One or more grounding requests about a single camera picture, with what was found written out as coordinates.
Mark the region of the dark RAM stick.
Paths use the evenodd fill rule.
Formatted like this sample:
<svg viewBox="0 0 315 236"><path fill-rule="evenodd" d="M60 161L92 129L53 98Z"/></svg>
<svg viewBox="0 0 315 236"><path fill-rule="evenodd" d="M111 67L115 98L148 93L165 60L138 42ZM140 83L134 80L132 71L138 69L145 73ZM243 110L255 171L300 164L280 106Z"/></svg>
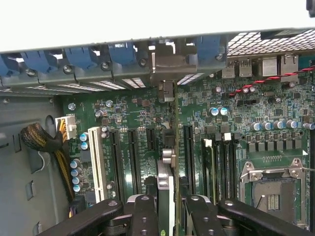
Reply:
<svg viewBox="0 0 315 236"><path fill-rule="evenodd" d="M215 205L217 203L216 165L211 139L202 139L204 193Z"/></svg>

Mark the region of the black RAM slot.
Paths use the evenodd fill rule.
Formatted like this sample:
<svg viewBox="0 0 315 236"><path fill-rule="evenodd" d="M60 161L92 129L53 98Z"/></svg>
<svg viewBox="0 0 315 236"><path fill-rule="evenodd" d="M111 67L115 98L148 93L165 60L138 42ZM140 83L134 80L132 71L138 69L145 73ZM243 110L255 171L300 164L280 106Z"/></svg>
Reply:
<svg viewBox="0 0 315 236"><path fill-rule="evenodd" d="M232 142L232 186L233 186L233 198L237 198L237 187L238 187L238 167L237 167L237 152L238 152L238 141Z"/></svg>
<svg viewBox="0 0 315 236"><path fill-rule="evenodd" d="M216 141L216 162L217 162L217 186L218 186L218 201L222 199L223 187L222 187L222 161L221 161L221 142Z"/></svg>
<svg viewBox="0 0 315 236"><path fill-rule="evenodd" d="M224 151L224 183L225 183L225 197L230 198L232 194L231 187L231 155L230 155L230 142L231 133L223 134L223 151Z"/></svg>

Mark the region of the white PCI expansion slot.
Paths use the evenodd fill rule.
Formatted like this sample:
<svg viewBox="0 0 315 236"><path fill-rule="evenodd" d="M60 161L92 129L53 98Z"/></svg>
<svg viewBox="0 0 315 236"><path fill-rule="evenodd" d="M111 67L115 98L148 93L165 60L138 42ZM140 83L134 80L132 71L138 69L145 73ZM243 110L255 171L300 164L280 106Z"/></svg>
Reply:
<svg viewBox="0 0 315 236"><path fill-rule="evenodd" d="M96 203L107 199L106 173L100 127L88 129Z"/></svg>

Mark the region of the CPU socket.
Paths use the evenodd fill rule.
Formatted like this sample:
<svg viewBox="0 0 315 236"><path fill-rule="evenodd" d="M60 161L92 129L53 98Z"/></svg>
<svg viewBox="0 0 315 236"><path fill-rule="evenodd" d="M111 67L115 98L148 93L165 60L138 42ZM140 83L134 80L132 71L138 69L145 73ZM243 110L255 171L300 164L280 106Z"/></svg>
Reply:
<svg viewBox="0 0 315 236"><path fill-rule="evenodd" d="M308 223L306 173L300 158L283 167L256 168L247 160L240 174L239 200L289 223Z"/></svg>

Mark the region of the short black expansion slot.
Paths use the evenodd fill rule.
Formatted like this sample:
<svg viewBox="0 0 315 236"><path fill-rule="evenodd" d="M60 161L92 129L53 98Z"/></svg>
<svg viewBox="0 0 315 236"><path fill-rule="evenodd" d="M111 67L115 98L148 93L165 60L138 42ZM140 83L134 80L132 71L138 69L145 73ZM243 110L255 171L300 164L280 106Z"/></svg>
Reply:
<svg viewBox="0 0 315 236"><path fill-rule="evenodd" d="M149 151L156 150L156 135L154 128L146 128L147 146Z"/></svg>

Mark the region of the green motherboard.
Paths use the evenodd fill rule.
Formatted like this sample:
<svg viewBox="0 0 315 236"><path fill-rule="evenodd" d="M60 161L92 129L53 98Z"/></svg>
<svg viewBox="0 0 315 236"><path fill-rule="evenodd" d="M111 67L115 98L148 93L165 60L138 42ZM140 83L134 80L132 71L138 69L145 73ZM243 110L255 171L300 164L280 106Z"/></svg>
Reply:
<svg viewBox="0 0 315 236"><path fill-rule="evenodd" d="M298 72L288 77L275 76L270 81L240 76L232 79L205 77L187 85L178 84L180 177L186 177L184 131L192 125L194 140L195 194L205 195L202 139L211 139L217 174L216 141L221 142L222 199L225 199L223 134L231 133L230 161L232 177L232 142L238 141L237 198L240 174L249 160L256 168L283 167L293 158L303 167L315 167L315 57L294 60ZM158 179L158 162L167 151L165 141L172 141L170 106L160 102L155 88L75 95L67 98L64 109L75 118L77 137L69 141L74 192L87 206L96 204L88 129L100 127L107 198L116 194L111 130L117 129L125 179L125 201L133 193L129 156L129 129L137 129L142 193L145 179ZM154 128L156 150L149 151L146 128ZM315 232L315 173L306 173L308 223L303 229Z"/></svg>

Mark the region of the black open PC case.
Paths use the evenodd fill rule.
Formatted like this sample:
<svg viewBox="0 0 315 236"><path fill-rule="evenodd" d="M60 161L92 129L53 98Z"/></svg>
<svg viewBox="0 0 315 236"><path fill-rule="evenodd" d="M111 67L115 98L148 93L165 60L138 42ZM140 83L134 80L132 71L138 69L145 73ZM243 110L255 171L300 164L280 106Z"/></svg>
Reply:
<svg viewBox="0 0 315 236"><path fill-rule="evenodd" d="M194 41L199 36L118 42L133 43L136 63L131 65L111 60L108 45L114 43L79 46L91 47L97 55L98 66L88 70L70 64L65 49L72 47L44 49L58 63L58 70L48 74L28 68L22 52L0 53L20 68L17 76L0 76L0 236L37 236L90 208L74 192L69 141L77 137L77 126L64 102L75 95L116 90L157 89L159 94L152 82L157 44L189 47L187 63L195 65L196 72L178 82L187 85L205 77L270 81L298 72L295 59L315 57L315 29L205 35L220 36L219 54L206 62L198 62ZM170 155L164 152L157 164L157 236L171 236Z"/></svg>

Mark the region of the blue card retention clip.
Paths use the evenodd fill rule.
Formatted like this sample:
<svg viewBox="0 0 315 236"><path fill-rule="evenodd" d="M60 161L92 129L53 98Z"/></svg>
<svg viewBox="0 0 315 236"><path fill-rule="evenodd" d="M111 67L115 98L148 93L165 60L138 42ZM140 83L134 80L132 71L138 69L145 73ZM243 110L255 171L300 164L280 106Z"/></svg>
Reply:
<svg viewBox="0 0 315 236"><path fill-rule="evenodd" d="M49 51L22 52L21 56L26 66L32 70L48 74L58 70L57 58Z"/></svg>
<svg viewBox="0 0 315 236"><path fill-rule="evenodd" d="M19 63L6 54L0 54L0 76L11 77L20 74Z"/></svg>
<svg viewBox="0 0 315 236"><path fill-rule="evenodd" d="M195 39L198 62L206 62L219 54L221 37L218 35L204 35Z"/></svg>
<svg viewBox="0 0 315 236"><path fill-rule="evenodd" d="M98 66L98 58L91 47L72 47L65 49L65 54L71 65L84 70Z"/></svg>
<svg viewBox="0 0 315 236"><path fill-rule="evenodd" d="M121 65L131 65L136 63L136 55L133 43L124 42L108 45L111 60Z"/></svg>

